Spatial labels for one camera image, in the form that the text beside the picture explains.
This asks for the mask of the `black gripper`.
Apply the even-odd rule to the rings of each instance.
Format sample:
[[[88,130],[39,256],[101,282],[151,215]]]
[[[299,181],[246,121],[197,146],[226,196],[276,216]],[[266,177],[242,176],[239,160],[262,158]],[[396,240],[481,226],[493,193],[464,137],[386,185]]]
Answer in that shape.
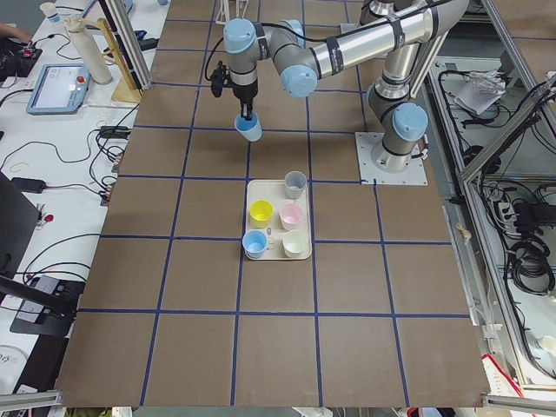
[[[252,120],[253,118],[253,101],[257,95],[257,82],[248,85],[233,85],[234,96],[240,100],[241,118],[244,120]]]

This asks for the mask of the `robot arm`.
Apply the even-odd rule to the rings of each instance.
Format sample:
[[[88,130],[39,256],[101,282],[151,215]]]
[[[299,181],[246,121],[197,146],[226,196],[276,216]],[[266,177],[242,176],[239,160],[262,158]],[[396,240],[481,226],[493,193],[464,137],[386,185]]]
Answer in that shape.
[[[254,112],[258,93],[257,64],[271,60],[281,84],[292,97],[310,96],[321,79],[385,55],[381,76],[367,92],[369,106],[384,129],[371,151],[373,164],[400,173],[412,160],[428,125],[426,111],[412,103],[448,31],[467,9],[466,1],[414,1],[400,9],[393,1],[366,1],[359,26],[324,39],[307,38],[297,20],[227,22],[221,43],[228,57],[206,76],[213,96],[232,89],[240,102],[235,127],[243,135],[259,127]]]

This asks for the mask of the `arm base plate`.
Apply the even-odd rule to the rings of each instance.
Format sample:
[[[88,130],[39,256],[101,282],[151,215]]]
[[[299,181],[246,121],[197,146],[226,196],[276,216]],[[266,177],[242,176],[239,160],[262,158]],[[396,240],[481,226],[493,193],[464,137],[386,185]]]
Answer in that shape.
[[[356,150],[362,184],[427,186],[425,153],[416,142],[406,156],[390,155],[382,143],[382,133],[356,132]]]

